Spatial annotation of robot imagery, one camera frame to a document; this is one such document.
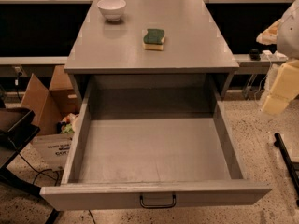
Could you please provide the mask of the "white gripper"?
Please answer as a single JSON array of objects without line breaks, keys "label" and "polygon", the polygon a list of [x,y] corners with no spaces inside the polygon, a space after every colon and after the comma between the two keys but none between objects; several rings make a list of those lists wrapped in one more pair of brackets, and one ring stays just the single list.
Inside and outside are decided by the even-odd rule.
[{"label": "white gripper", "polygon": [[280,66],[270,94],[263,101],[261,110],[268,115],[282,113],[299,94],[299,60],[290,60]]}]

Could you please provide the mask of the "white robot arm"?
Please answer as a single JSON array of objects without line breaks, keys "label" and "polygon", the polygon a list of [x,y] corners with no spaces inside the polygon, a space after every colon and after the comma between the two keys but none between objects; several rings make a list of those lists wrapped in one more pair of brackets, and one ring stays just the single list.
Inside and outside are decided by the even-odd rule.
[{"label": "white robot arm", "polygon": [[268,72],[269,88],[263,94],[261,111],[267,115],[280,114],[299,95],[299,0],[295,0],[256,41],[277,45],[277,52],[288,61]]}]

